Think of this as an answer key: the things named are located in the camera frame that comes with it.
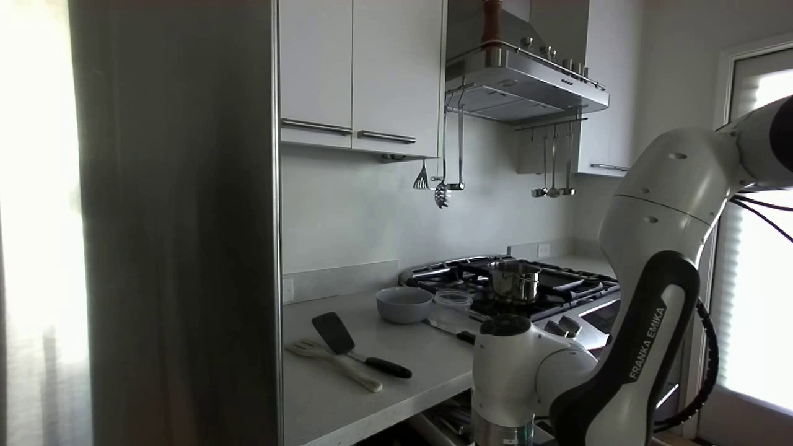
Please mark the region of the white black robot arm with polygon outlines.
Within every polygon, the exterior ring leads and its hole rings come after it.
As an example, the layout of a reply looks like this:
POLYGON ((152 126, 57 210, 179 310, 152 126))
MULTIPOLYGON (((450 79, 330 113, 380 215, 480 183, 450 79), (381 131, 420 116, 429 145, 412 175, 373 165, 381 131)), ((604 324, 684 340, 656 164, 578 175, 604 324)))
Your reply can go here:
POLYGON ((655 398, 699 302, 699 263, 727 204, 793 183, 793 100, 718 129, 656 136, 614 190, 600 245, 620 283, 606 349, 548 335, 520 314, 480 324, 474 344, 476 446, 650 446, 655 398))

